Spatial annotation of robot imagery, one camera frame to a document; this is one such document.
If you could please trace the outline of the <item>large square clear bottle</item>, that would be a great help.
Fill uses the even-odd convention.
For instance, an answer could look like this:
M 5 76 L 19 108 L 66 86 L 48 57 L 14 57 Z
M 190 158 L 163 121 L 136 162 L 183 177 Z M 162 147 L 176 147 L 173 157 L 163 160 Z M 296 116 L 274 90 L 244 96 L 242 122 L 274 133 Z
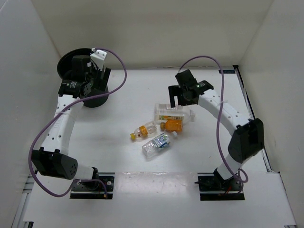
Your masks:
M 154 121 L 158 124 L 168 120 L 182 120 L 183 124 L 195 121 L 195 113 L 187 106 L 171 107 L 170 104 L 156 103 L 154 106 Z

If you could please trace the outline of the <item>orange juice bottle gold cap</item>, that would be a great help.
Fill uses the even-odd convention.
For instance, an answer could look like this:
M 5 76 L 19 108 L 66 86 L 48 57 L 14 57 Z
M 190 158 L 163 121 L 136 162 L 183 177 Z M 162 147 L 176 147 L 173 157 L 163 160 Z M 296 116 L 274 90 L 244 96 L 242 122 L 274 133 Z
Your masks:
M 162 131 L 169 131 L 169 132 L 182 132 L 183 122 L 182 120 L 168 120 L 160 124 L 160 129 Z

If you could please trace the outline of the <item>clear water bottle green label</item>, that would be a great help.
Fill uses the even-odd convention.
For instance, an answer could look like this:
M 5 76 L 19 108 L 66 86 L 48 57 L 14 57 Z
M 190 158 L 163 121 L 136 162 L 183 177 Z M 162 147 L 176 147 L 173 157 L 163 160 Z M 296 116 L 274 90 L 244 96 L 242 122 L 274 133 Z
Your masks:
M 147 160 L 151 160 L 166 151 L 178 137 L 173 131 L 171 133 L 164 132 L 142 146 L 142 152 Z

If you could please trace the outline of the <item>small clear bottle yellow cap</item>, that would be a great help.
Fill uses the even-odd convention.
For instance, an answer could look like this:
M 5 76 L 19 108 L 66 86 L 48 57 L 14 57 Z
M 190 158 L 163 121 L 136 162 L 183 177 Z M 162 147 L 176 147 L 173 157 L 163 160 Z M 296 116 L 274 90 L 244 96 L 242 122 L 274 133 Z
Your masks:
M 132 141 L 142 140 L 153 135 L 154 133 L 156 133 L 156 131 L 156 123 L 154 121 L 150 121 L 135 129 L 134 132 L 130 134 L 130 138 Z

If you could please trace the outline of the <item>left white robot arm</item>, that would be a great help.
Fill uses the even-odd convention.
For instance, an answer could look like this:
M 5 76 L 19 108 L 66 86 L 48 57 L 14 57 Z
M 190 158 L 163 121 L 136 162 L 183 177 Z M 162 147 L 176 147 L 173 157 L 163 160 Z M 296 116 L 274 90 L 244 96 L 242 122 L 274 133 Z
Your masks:
M 56 120 L 39 149 L 33 149 L 30 165 L 43 176 L 66 180 L 83 180 L 89 190 L 98 188 L 97 169 L 80 164 L 68 155 L 69 141 L 82 107 L 96 108 L 108 99 L 108 79 L 111 70 L 104 67 L 107 53 L 83 48 L 63 56 L 57 72 L 62 79 L 58 91 Z

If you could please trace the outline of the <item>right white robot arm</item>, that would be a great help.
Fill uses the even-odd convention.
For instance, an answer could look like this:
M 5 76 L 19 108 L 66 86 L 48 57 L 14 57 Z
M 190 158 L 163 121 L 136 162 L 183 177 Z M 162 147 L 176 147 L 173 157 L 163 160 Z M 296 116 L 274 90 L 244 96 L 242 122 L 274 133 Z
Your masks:
M 228 155 L 214 171 L 213 184 L 219 190 L 226 189 L 239 169 L 264 148 L 264 125 L 256 118 L 249 119 L 230 104 L 224 102 L 207 81 L 198 82 L 189 70 L 175 76 L 177 85 L 168 87 L 171 107 L 199 105 L 223 125 L 231 135 Z

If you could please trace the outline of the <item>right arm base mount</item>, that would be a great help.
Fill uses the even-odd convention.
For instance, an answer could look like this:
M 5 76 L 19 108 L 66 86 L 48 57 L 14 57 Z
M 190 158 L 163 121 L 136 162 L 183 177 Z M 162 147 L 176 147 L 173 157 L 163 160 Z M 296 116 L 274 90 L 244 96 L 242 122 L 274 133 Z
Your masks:
M 198 173 L 200 201 L 241 201 L 245 200 L 242 184 L 234 178 L 220 183 L 213 173 Z

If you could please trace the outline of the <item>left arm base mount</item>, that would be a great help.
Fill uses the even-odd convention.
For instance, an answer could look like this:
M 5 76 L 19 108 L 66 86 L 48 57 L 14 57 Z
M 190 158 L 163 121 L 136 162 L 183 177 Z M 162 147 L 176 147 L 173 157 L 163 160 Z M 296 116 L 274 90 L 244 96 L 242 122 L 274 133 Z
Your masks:
M 70 198 L 77 200 L 111 200 L 114 192 L 115 173 L 99 173 L 99 180 L 103 182 L 85 182 L 73 185 Z

